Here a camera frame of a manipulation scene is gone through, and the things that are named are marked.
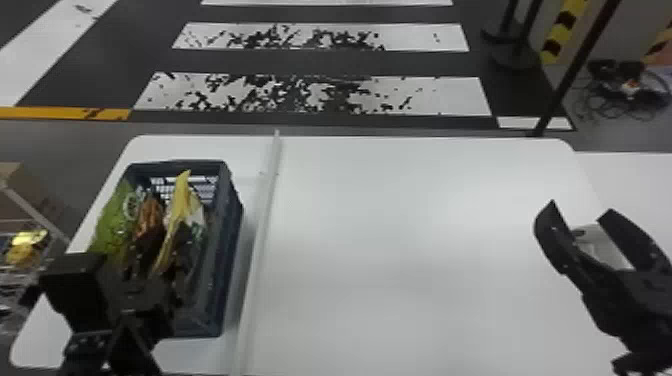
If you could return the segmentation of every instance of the metal shelf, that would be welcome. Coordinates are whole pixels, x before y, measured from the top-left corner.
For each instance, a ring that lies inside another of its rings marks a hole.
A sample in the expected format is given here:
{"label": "metal shelf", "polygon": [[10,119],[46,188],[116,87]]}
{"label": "metal shelf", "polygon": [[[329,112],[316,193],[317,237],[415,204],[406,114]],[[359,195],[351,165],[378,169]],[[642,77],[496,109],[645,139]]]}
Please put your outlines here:
{"label": "metal shelf", "polygon": [[[20,304],[21,298],[31,285],[37,283],[38,273],[48,262],[47,256],[55,244],[62,242],[67,246],[70,239],[2,179],[0,194],[6,195],[25,212],[25,218],[0,219],[0,343],[9,344],[30,312],[28,307]],[[10,251],[23,252],[27,257],[11,260],[8,257]]]}

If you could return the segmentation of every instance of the yellow floor line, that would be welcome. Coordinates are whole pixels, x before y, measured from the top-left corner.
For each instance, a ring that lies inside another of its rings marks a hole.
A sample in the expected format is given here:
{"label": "yellow floor line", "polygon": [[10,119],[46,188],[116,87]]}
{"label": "yellow floor line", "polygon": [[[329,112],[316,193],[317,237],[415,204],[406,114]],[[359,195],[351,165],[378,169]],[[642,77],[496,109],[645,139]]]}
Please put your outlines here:
{"label": "yellow floor line", "polygon": [[130,109],[87,107],[0,107],[0,119],[126,120]]}

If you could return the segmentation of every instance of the green snack bag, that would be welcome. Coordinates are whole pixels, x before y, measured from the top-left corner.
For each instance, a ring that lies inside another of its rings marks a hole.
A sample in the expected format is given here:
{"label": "green snack bag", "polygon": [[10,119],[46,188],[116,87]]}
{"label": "green snack bag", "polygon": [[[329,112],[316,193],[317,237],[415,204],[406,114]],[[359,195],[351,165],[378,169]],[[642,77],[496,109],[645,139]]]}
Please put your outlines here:
{"label": "green snack bag", "polygon": [[98,218],[88,252],[105,253],[123,266],[132,241],[140,198],[131,184],[122,179]]}

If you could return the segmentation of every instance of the worn paint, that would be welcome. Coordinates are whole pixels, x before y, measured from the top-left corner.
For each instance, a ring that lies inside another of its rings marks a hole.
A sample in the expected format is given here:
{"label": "worn paint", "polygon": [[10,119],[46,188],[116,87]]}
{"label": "worn paint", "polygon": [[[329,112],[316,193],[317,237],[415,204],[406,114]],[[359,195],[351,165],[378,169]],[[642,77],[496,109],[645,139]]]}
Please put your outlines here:
{"label": "worn paint", "polygon": [[480,80],[470,77],[157,73],[134,108],[353,115],[490,115]]}
{"label": "worn paint", "polygon": [[184,27],[173,48],[469,51],[458,24],[197,22]]}

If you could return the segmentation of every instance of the black pole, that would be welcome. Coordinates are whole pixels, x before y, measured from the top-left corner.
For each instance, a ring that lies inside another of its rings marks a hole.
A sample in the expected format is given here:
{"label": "black pole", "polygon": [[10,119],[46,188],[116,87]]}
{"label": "black pole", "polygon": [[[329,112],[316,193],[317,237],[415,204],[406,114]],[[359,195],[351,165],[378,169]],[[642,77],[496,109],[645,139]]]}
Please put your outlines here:
{"label": "black pole", "polygon": [[513,46],[496,46],[493,48],[491,57],[499,66],[512,71],[525,71],[535,69],[541,65],[539,54],[530,48],[528,39],[532,33],[532,27],[537,20],[539,10],[544,0],[533,0],[527,10],[523,28]]}
{"label": "black pole", "polygon": [[518,9],[519,3],[520,0],[509,0],[506,10],[504,11],[504,17],[502,17],[501,21],[493,19],[483,26],[481,29],[483,39],[497,44],[514,43],[518,40],[520,27],[518,24],[514,25],[513,17],[516,14],[516,9]]}
{"label": "black pole", "polygon": [[574,60],[567,69],[565,76],[562,78],[562,81],[560,81],[560,85],[558,85],[558,88],[553,93],[551,104],[548,106],[546,113],[541,119],[539,119],[537,126],[532,131],[527,133],[528,137],[544,136],[544,131],[548,127],[548,123],[550,123],[551,118],[553,118],[555,110],[562,104],[562,99],[572,87],[572,84],[574,83],[574,80],[576,80],[576,76],[581,71],[581,68],[583,68],[583,66],[586,64],[586,61],[590,57],[590,53],[593,51],[593,48],[600,39],[604,29],[607,27],[607,25],[609,25],[609,21],[611,21],[614,13],[616,13],[616,9],[618,9],[621,1],[622,0],[607,0],[607,2],[602,6],[600,14],[597,16],[595,23],[590,28],[586,39],[583,41],[583,44],[581,44],[581,48],[579,48],[579,51],[576,53],[576,57],[574,57]]}
{"label": "black pole", "polygon": [[537,20],[539,10],[541,9],[541,4],[543,2],[544,0],[534,0],[530,5],[530,9],[527,10],[525,22],[523,23],[523,30],[520,32],[520,36],[516,42],[516,47],[513,49],[513,54],[515,56],[520,56],[520,54],[523,52],[523,49],[527,47],[527,40],[530,38],[530,33],[532,33],[532,26],[534,26],[534,21]]}
{"label": "black pole", "polygon": [[509,5],[506,6],[506,11],[504,11],[504,18],[502,18],[502,23],[499,25],[500,33],[505,34],[511,29],[513,16],[516,14],[519,2],[520,0],[509,0]]}

